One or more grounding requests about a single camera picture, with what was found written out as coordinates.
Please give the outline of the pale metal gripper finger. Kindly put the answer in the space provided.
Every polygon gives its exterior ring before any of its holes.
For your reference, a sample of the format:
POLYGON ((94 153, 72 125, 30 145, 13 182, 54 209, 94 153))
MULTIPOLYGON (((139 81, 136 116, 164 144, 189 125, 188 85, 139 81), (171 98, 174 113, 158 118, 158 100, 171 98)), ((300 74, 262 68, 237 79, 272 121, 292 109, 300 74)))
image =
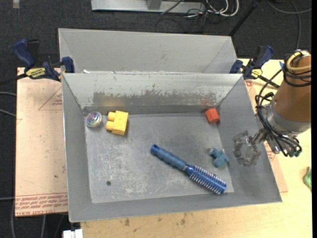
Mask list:
POLYGON ((245 167, 255 166, 261 155, 256 145, 242 144, 237 150, 238 163, 245 167))
POLYGON ((245 146, 245 157, 252 157, 253 155, 253 137, 247 130, 240 132, 233 137, 234 149, 233 153, 235 157, 242 157, 242 147, 245 146))

